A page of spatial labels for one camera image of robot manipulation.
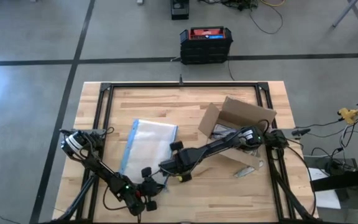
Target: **white paper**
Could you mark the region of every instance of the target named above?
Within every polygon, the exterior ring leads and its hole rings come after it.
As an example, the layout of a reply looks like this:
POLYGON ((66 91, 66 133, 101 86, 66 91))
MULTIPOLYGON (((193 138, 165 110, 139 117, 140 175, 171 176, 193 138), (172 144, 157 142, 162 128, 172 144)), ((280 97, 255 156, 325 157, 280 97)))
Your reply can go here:
MULTIPOLYGON (((311 179, 318 180, 325 177, 328 177, 319 169, 309 168, 311 179)), ((338 196, 336 195, 335 190, 324 190, 316 192, 316 205, 320 208, 335 208, 341 209, 341 204, 339 203, 338 196)))

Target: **box flap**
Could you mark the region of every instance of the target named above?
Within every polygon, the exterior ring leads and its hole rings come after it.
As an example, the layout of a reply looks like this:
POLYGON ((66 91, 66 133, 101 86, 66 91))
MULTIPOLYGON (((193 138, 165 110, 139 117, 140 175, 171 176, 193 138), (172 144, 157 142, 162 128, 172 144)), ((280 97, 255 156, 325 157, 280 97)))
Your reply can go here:
POLYGON ((229 159, 242 162, 245 165, 251 166, 255 168, 255 170, 259 170, 259 158, 250 154, 246 154, 237 149, 228 149, 219 153, 222 156, 226 156, 229 159))
POLYGON ((205 134, 207 137, 211 135, 215 128, 216 121, 219 117, 219 109, 213 105, 213 103, 210 103, 205 111, 205 114, 203 116, 203 119, 200 122, 200 125, 198 126, 198 129, 205 134))
MULTIPOLYGON (((257 124, 262 119, 268 120, 271 124, 276 114, 277 112, 274 110, 252 105, 227 96, 222 106, 220 118, 244 126, 257 124)), ((258 128, 264 130, 266 122, 260 123, 258 128)))

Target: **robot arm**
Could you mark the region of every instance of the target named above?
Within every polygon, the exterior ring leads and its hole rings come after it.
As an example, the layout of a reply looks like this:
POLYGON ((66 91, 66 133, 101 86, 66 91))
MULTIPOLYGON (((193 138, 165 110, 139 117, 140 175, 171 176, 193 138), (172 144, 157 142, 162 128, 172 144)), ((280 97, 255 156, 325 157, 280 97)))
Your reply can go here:
MULTIPOLYGON (((150 197, 158 194, 158 188, 162 186, 151 178, 149 168, 142 170, 142 176, 144 176, 145 181, 142 184, 134 184, 126 175, 114 172, 101 161, 97 150, 103 145, 102 138, 104 134, 98 134, 96 131, 87 133, 81 130, 61 130, 61 133, 64 135, 64 140, 60 147, 66 155, 70 159, 80 162, 86 169, 91 170, 95 175, 102 178, 117 200, 125 201, 133 216, 141 214, 145 208, 145 203, 141 197, 148 197, 151 203, 150 197), (84 155, 82 151, 88 151, 88 155, 84 155)), ((147 210, 155 209, 157 209, 157 206, 154 206, 154 208, 153 206, 147 207, 147 210)))
POLYGON ((179 175, 190 178, 190 172, 204 158, 215 155, 232 147, 239 147, 243 150, 254 150, 263 144, 262 132, 255 126, 244 127, 235 133, 211 142, 199 148, 183 149, 181 142, 171 144, 171 150, 177 151, 169 160, 159 164, 161 172, 166 175, 179 175))

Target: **yellow cable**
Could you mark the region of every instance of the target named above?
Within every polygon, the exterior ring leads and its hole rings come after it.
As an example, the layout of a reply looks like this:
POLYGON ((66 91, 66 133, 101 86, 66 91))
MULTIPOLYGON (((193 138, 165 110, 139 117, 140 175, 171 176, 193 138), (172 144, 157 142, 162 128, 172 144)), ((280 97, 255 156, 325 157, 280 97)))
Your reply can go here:
POLYGON ((263 4, 266 4, 268 6, 272 6, 272 7, 278 7, 278 6, 281 6, 282 4, 285 3, 285 0, 282 0, 282 2, 280 2, 279 4, 270 4, 270 3, 267 3, 265 2, 264 0, 260 0, 263 4))

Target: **blue label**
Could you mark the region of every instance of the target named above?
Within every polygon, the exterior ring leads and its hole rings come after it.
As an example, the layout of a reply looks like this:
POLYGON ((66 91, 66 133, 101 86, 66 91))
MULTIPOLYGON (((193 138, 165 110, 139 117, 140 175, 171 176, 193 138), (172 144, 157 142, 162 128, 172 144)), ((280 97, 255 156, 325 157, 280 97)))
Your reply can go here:
POLYGON ((223 35, 212 35, 209 38, 210 39, 223 39, 223 35))

